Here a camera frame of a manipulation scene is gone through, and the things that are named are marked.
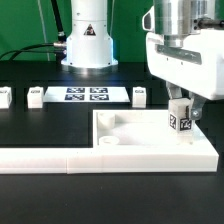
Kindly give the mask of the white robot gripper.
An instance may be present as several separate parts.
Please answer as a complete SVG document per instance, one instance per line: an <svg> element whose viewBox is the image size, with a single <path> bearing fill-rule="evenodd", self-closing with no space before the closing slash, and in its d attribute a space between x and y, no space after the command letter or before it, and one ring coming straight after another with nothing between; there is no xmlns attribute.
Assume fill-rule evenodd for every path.
<svg viewBox="0 0 224 224"><path fill-rule="evenodd" d="M200 120L206 99L224 99L224 20L214 4L155 4L143 16L151 74L167 81L170 99L192 94L191 120Z"/></svg>

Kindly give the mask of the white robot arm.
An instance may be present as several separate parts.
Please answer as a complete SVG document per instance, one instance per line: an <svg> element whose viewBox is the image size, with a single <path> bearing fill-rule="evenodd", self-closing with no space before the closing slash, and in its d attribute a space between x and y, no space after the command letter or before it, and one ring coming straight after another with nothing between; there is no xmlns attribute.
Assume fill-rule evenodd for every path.
<svg viewBox="0 0 224 224"><path fill-rule="evenodd" d="M224 20L216 0L153 0L142 18L147 64L166 81L169 97L190 92L188 117L198 120L204 102L224 99ZM72 32L62 65L84 74L112 68L113 40L107 32L107 0L71 0Z"/></svg>

